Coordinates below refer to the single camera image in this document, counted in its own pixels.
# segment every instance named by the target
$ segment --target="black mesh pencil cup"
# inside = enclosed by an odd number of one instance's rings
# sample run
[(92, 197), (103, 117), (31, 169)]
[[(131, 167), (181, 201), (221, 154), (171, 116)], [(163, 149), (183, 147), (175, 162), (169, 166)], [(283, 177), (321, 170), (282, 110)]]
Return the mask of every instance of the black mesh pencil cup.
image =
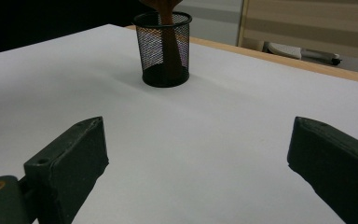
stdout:
[(183, 12), (173, 12), (172, 25), (162, 25), (157, 12), (148, 12), (134, 18), (144, 83), (168, 88), (188, 80), (191, 20), (191, 16)]

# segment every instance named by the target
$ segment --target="brown object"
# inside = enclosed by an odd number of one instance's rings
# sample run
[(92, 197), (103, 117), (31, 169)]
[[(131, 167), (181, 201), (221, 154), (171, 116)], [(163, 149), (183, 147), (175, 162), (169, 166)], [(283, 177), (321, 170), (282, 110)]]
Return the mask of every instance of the brown object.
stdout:
[(182, 0), (139, 0), (141, 3), (155, 9), (161, 17), (161, 25), (168, 27), (162, 29), (161, 41), (163, 52), (164, 69), (169, 79), (180, 78), (182, 74), (182, 61), (176, 43), (175, 30), (173, 27), (173, 9)]

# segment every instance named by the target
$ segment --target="pencil cup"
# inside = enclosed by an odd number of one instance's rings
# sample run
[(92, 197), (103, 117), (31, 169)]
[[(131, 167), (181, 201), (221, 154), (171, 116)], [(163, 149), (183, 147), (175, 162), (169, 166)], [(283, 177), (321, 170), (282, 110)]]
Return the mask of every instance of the pencil cup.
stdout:
[(144, 83), (169, 88), (188, 80), (191, 20), (191, 16), (183, 12), (173, 12), (172, 25), (162, 25), (157, 12), (134, 18)]

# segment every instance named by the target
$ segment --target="gray floor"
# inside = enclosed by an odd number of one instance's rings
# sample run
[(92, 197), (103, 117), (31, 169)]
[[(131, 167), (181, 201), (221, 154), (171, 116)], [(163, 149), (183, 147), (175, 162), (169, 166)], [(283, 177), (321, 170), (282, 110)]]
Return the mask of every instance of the gray floor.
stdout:
[(327, 62), (318, 61), (316, 59), (305, 58), (305, 57), (302, 58), (303, 61), (312, 62), (312, 63), (320, 63), (320, 64), (324, 64), (324, 65), (329, 65), (329, 66), (333, 66), (333, 67), (338, 67), (338, 68), (358, 72), (358, 58), (352, 58), (352, 57), (348, 57), (348, 56), (344, 56), (344, 55), (339, 55), (339, 59), (342, 60), (341, 63), (337, 66), (334, 66), (334, 65), (328, 64)]

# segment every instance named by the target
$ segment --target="wooden cabinet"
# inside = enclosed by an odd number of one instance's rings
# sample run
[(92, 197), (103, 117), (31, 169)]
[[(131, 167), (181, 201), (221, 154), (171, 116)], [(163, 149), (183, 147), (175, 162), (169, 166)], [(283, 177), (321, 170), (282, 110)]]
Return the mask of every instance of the wooden cabinet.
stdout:
[(238, 46), (263, 41), (358, 57), (358, 0), (244, 0)]

